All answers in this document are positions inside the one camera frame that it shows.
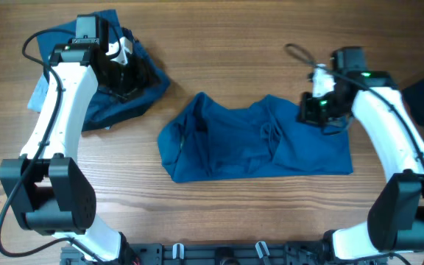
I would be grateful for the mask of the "blue polo shirt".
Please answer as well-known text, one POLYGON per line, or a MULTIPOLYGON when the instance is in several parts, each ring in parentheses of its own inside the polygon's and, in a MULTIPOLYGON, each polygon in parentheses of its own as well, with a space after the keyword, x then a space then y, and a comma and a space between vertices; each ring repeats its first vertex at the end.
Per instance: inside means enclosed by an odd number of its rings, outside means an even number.
POLYGON ((272 95, 228 109, 198 93, 158 136, 162 166, 176 183, 353 173, 348 134, 323 135, 298 112, 272 95))

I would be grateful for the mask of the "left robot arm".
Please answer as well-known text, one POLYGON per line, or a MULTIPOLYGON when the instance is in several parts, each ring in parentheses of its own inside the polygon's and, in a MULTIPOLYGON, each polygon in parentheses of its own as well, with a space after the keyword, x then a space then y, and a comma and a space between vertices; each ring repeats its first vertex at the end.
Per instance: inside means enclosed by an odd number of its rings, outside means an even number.
POLYGON ((139 264, 125 236, 96 213, 77 165, 82 132, 143 115, 169 87, 130 31, 98 14, 79 15, 68 40, 41 61, 49 87, 35 128, 16 159, 0 165, 4 211, 19 226, 65 241, 92 264, 139 264))

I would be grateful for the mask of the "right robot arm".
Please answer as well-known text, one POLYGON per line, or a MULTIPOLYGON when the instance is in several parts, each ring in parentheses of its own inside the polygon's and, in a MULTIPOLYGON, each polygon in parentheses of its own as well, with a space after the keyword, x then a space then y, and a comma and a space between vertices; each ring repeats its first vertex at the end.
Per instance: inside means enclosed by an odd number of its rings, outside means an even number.
POLYGON ((314 70, 313 89, 302 95, 299 121, 322 134, 328 126, 342 133, 352 120, 359 121, 386 180, 365 222, 291 247, 316 264, 379 264, 403 259, 408 252, 424 254, 424 140, 390 74, 369 70, 357 46, 334 51, 331 66, 317 63, 301 46, 289 43, 286 51, 314 70))

